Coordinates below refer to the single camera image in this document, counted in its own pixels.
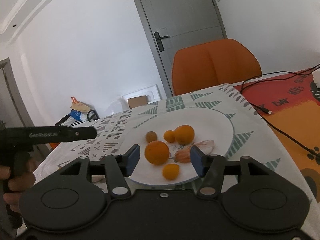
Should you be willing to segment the person's left hand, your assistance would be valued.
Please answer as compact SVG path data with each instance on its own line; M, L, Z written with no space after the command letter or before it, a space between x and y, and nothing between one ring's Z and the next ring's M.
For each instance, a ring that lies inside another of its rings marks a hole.
M10 167L1 165L1 181L8 180L10 192L1 193L1 198L4 201L4 206L9 206L14 213L21 213L19 208L19 200L22 193L31 188L35 184L35 176L33 172L37 168L37 163L34 158L30 158L25 164L26 171L21 176L15 176L10 179Z

